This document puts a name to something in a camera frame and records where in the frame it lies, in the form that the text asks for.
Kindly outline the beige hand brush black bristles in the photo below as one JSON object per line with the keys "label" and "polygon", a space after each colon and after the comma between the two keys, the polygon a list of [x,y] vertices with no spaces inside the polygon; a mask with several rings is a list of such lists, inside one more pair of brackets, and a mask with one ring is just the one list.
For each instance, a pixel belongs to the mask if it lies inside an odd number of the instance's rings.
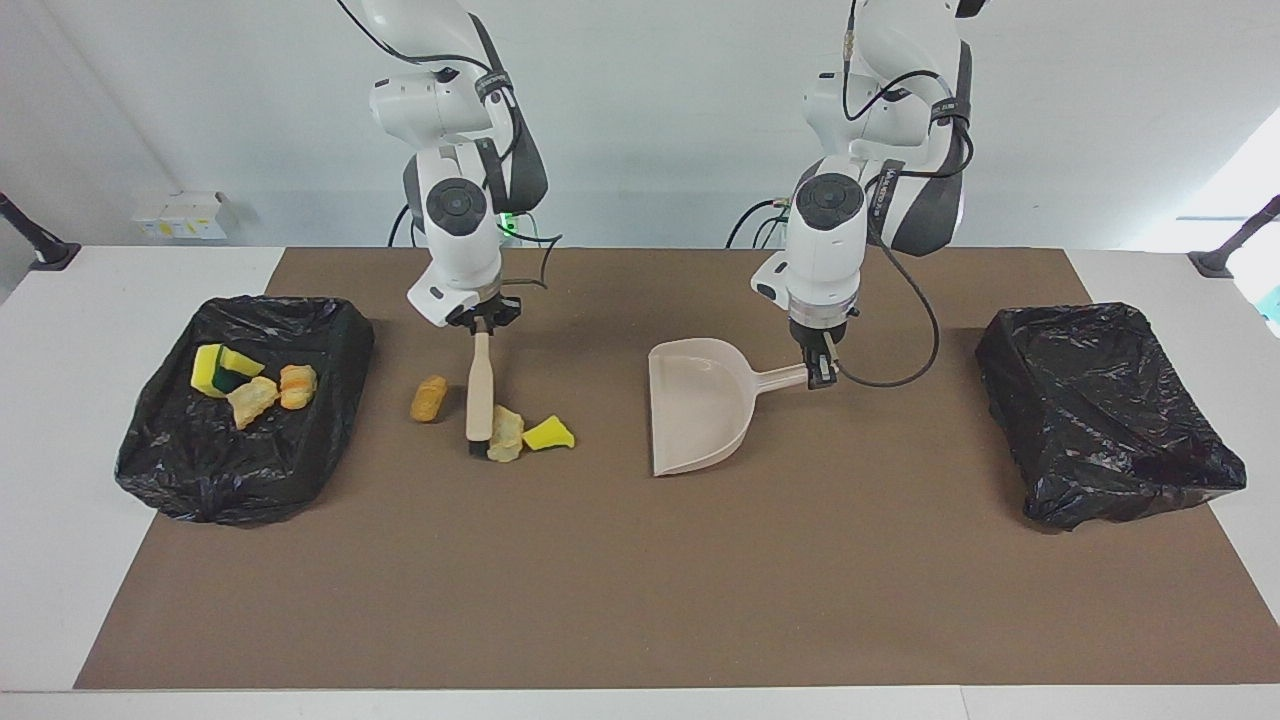
{"label": "beige hand brush black bristles", "polygon": [[466,383],[465,436],[468,454],[486,457],[493,437],[495,406],[494,370],[492,365],[492,333],[474,334],[474,356]]}

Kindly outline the orange-brown bread roll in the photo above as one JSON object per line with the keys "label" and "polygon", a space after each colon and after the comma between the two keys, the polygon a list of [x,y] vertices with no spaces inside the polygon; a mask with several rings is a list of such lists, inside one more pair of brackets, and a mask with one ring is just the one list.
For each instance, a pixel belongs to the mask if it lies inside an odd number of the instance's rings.
{"label": "orange-brown bread roll", "polygon": [[433,423],[439,416],[448,395],[448,380],[443,375],[430,375],[421,380],[410,405],[410,419]]}

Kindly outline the beige plastic dustpan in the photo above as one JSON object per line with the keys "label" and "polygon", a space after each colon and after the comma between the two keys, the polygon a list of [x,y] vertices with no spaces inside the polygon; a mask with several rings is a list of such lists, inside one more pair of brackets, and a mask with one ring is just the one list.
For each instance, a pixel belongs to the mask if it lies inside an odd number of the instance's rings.
{"label": "beige plastic dustpan", "polygon": [[806,382],[803,364],[755,372],[733,345],[716,338],[664,342],[646,361],[654,477],[722,462],[744,442],[759,395]]}

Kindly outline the small yellow sponge wedge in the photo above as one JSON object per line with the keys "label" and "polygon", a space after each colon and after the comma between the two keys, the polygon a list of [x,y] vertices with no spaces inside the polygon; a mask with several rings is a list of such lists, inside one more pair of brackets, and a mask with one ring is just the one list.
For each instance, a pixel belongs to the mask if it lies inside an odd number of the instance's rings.
{"label": "small yellow sponge wedge", "polygon": [[557,415],[549,415],[544,421],[526,429],[522,439],[531,451],[573,448],[576,446],[573,432]]}

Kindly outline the yellow sponge with green pad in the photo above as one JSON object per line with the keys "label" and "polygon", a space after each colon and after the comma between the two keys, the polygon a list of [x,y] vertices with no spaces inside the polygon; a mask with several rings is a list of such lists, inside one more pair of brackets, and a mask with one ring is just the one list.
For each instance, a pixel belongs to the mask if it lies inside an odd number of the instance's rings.
{"label": "yellow sponge with green pad", "polygon": [[225,345],[202,345],[197,348],[189,384],[211,398],[225,398],[230,392],[250,382],[251,377],[228,366]]}

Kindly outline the bin lined with black bag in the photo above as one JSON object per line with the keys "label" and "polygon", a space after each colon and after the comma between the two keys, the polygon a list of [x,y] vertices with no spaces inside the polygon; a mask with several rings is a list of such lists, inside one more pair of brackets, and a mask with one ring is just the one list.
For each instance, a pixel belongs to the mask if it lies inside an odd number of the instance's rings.
{"label": "bin lined with black bag", "polygon": [[1041,527],[1134,521],[1247,486],[1244,461],[1138,307],[1006,307],[975,360],[1025,488],[1023,515]]}
{"label": "bin lined with black bag", "polygon": [[[116,456],[116,483],[187,521],[280,521],[320,496],[355,432],[374,347],[371,322],[343,299],[211,299],[189,319],[142,388]],[[264,392],[287,366],[314,370],[307,404],[259,405],[239,427],[232,404],[192,386],[202,347],[220,345],[262,370]]]}

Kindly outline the brown table mat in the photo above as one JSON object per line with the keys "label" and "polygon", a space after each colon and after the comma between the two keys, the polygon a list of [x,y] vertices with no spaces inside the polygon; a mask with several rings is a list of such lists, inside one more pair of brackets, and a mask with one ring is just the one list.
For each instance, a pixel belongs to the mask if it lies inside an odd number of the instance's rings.
{"label": "brown table mat", "polygon": [[759,252],[562,249],[495,338],[500,401],[575,448],[471,457],[460,406],[410,420],[468,337],[406,301],[407,249],[291,249],[273,295],[348,299],[376,333],[320,498],[253,529],[157,518],[83,689],[637,688],[1280,682],[1280,626],[1213,512],[1051,533],[974,357],[1004,307],[1083,304],[1060,251],[908,266],[943,323],[933,370],[763,396],[737,452],[652,475],[646,354],[710,336],[797,361],[748,287]]}

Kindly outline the white box with yellow labels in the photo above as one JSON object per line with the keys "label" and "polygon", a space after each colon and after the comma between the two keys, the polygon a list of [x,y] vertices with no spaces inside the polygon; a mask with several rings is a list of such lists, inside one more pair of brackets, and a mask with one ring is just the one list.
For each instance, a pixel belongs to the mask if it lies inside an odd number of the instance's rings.
{"label": "white box with yellow labels", "polygon": [[241,224],[220,191],[150,192],[131,215],[140,237],[155,241],[233,241]]}

